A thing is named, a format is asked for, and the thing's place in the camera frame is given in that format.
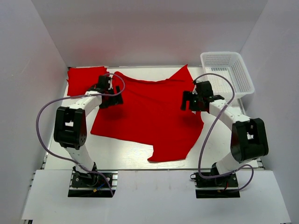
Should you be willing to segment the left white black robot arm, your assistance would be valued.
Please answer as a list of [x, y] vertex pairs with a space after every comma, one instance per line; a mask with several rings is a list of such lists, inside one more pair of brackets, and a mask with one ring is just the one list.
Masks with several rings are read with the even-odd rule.
[[99, 76], [98, 82], [88, 88], [85, 95], [79, 97], [70, 106], [61, 106], [56, 111], [54, 141], [59, 143], [76, 164], [80, 172], [96, 171], [96, 164], [91, 159], [85, 142], [87, 140], [86, 117], [95, 109], [106, 109], [123, 104], [119, 86], [113, 87], [113, 78], [123, 79], [113, 73]]

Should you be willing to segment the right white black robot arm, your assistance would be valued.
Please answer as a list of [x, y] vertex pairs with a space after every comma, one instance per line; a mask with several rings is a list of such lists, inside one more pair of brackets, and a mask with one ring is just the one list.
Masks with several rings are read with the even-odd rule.
[[184, 91], [181, 109], [193, 112], [207, 112], [215, 116], [202, 144], [198, 165], [201, 165], [203, 152], [217, 121], [221, 121], [231, 131], [230, 152], [216, 162], [210, 178], [222, 178], [247, 166], [250, 161], [269, 153], [264, 121], [250, 118], [235, 108], [221, 95], [214, 95], [209, 81], [195, 83], [193, 91]]

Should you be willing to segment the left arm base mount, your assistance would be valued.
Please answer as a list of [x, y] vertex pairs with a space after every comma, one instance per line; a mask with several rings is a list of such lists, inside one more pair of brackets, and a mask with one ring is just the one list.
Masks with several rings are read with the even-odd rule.
[[72, 172], [71, 181], [68, 190], [68, 197], [76, 198], [112, 198], [109, 182], [112, 192], [115, 193], [117, 187], [118, 172], [103, 172], [105, 177], [94, 175], [93, 177], [79, 172]]

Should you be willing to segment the white plastic basket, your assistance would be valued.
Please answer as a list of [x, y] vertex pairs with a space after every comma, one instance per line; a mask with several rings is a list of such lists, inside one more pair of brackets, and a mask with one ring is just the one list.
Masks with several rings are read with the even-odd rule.
[[224, 79], [210, 75], [210, 73], [225, 77], [234, 88], [235, 98], [242, 98], [254, 93], [254, 85], [239, 53], [230, 51], [204, 52], [201, 53], [200, 60], [204, 73], [208, 74], [201, 80], [209, 81], [213, 91], [222, 95], [226, 100], [232, 96], [229, 84]]

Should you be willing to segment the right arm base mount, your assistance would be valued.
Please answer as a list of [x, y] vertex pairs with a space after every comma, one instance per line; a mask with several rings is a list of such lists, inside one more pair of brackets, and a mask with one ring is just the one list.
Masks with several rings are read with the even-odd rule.
[[190, 179], [195, 183], [197, 199], [240, 198], [236, 174], [205, 179], [196, 172], [190, 175]]

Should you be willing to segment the folded red t shirt stack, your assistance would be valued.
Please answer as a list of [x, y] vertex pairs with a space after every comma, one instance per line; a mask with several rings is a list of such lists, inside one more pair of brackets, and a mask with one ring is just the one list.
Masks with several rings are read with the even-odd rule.
[[68, 75], [68, 96], [84, 95], [86, 91], [98, 82], [99, 76], [105, 75], [107, 68], [91, 67], [91, 68], [70, 68]]

